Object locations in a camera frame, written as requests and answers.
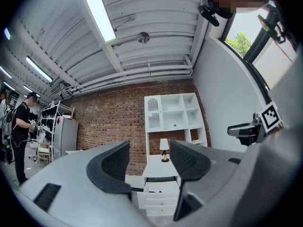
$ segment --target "refrigerator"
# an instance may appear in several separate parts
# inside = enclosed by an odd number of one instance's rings
[[[74,120],[57,117],[53,138],[54,160],[67,155],[67,150],[76,150],[78,125]]]

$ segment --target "pipe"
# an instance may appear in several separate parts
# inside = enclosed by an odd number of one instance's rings
[[[186,63],[187,63],[189,66],[193,67],[193,65],[192,65],[190,59],[188,58],[188,56],[185,55],[184,58],[185,58]]]
[[[148,77],[148,76],[153,76],[153,75],[159,76],[159,75],[190,74],[190,72],[191,71],[189,71],[187,73],[187,70],[170,70],[169,74],[166,74],[167,72],[162,72],[162,71],[150,72],[150,73],[142,73],[142,74],[135,74],[135,75],[132,75],[132,76],[127,76],[127,77],[122,77],[122,78],[116,78],[114,80],[101,82],[101,83],[92,85],[90,87],[87,87],[87,88],[85,88],[83,90],[76,91],[73,94],[75,95],[75,94],[78,94],[78,92],[85,92],[87,90],[94,89],[94,88],[97,88],[97,87],[101,87],[101,86],[104,86],[104,85],[107,85],[107,84],[110,84],[110,83],[115,83],[115,82],[130,80],[130,79],[143,78],[143,77]]]
[[[160,72],[152,72],[153,76],[158,76],[158,75],[160,75],[159,73]],[[188,71],[182,71],[182,73],[178,73],[178,71],[168,71],[168,72],[166,72],[164,74],[162,73],[161,75],[165,76],[165,75],[177,75],[177,74],[184,75],[184,77],[185,76],[190,77],[190,75],[189,75],[190,74],[190,70],[188,70]],[[74,93],[74,95],[79,95],[79,94],[83,94],[83,93],[89,93],[89,92],[92,92],[92,91],[98,91],[98,90],[101,90],[101,89],[106,88],[106,87],[114,87],[114,86],[119,86],[119,85],[123,85],[123,84],[131,84],[133,82],[138,82],[138,78],[132,79],[132,80],[127,80],[127,81],[122,81],[122,82],[117,82],[117,83],[113,83],[113,84],[109,84],[109,85],[103,85],[102,87],[92,88],[92,89],[87,90],[87,91],[82,91],[82,92],[77,91],[77,92]]]
[[[108,79],[112,79],[112,78],[117,78],[120,76],[126,76],[126,75],[132,75],[132,74],[137,74],[137,73],[143,73],[143,72],[149,72],[149,71],[156,71],[156,70],[177,70],[177,69],[192,69],[192,64],[190,63],[189,65],[169,65],[169,66],[155,66],[155,67],[150,67],[150,69],[148,68],[139,68],[139,69],[134,69],[134,70],[128,70],[128,71],[122,71],[122,72],[118,72],[115,74],[111,74],[105,77],[101,77],[92,81],[89,81],[87,83],[84,83],[80,86],[74,87],[73,89],[70,90],[70,92],[74,92],[78,89],[81,89],[83,87],[86,86],[90,86],[92,84],[101,82],[101,81],[105,81]]]

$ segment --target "black t-shirt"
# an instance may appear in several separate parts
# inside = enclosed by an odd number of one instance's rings
[[[16,125],[16,119],[21,119],[24,122],[28,123],[29,118],[29,108],[25,102],[21,103],[15,113],[15,117],[12,122],[12,135],[14,138],[20,140],[26,140],[28,136],[29,129],[25,129]]]

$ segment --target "table lamp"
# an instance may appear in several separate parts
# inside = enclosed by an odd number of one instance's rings
[[[167,139],[160,139],[160,150],[163,150],[162,156],[164,155],[164,158],[161,160],[162,162],[169,162],[168,157],[166,156],[166,151],[169,150],[169,142]]]

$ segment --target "window frame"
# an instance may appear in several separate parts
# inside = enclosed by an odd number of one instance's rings
[[[268,11],[268,15],[266,19],[270,22],[272,26],[276,26],[278,20],[276,8],[272,5],[268,4],[264,7],[265,10]],[[233,16],[227,20],[225,28],[223,30],[222,36],[219,38],[219,41],[221,41],[225,46],[227,46],[245,65],[245,67],[248,69],[254,80],[256,81],[263,97],[266,102],[266,104],[269,104],[272,100],[268,95],[269,86],[267,85],[264,78],[261,76],[261,74],[258,72],[258,70],[254,67],[253,62],[257,58],[257,56],[261,53],[261,51],[264,49],[265,45],[270,39],[270,36],[268,33],[265,32],[263,28],[261,28],[260,32],[258,33],[255,41],[251,45],[250,49],[247,51],[244,57],[241,57],[239,53],[237,53],[229,44],[226,43],[227,35],[231,29],[231,26],[233,24],[233,21],[235,19],[236,13],[233,14]]]

